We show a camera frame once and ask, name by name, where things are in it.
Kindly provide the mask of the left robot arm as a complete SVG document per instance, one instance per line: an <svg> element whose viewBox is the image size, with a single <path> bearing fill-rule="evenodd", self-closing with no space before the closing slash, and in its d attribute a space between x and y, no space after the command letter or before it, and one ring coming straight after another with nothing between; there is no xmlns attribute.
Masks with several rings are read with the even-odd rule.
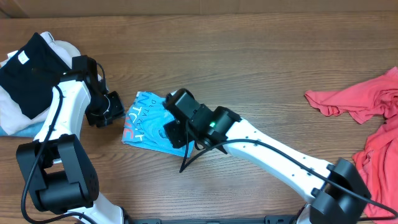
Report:
<svg viewBox="0 0 398 224"><path fill-rule="evenodd" d="M100 192L98 175L80 142L84 119L102 128L125 115L119 95L98 76L101 69L87 55L73 57L71 70L49 80L53 97L42 129L17 148L25 180L21 212L29 223L35 220L27 213L27 197L38 211L55 214L46 223L66 217L82 223L132 223L125 209Z"/></svg>

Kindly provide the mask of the light blue t-shirt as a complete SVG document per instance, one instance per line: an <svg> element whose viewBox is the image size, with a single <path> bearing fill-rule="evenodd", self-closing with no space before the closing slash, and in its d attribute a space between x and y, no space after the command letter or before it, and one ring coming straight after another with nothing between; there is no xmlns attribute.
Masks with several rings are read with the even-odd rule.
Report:
<svg viewBox="0 0 398 224"><path fill-rule="evenodd" d="M139 91L129 108L122 136L122 143L143 149L164 152L175 156L190 156L193 143L185 147L174 148L166 136L164 125L174 117L164 106L164 98L147 91Z"/></svg>

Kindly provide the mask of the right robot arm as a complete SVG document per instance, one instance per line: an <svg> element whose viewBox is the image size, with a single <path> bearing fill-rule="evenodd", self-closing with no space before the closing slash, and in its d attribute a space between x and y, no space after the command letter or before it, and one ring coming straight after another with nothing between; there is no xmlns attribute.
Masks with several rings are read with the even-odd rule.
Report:
<svg viewBox="0 0 398 224"><path fill-rule="evenodd" d="M164 126L173 147L190 141L248 160L295 190L305 205L295 215L266 216L265 223L357 223L371 194L354 165L317 159L272 139L228 108L214 111L187 89L169 93L163 104L174 117Z"/></svg>

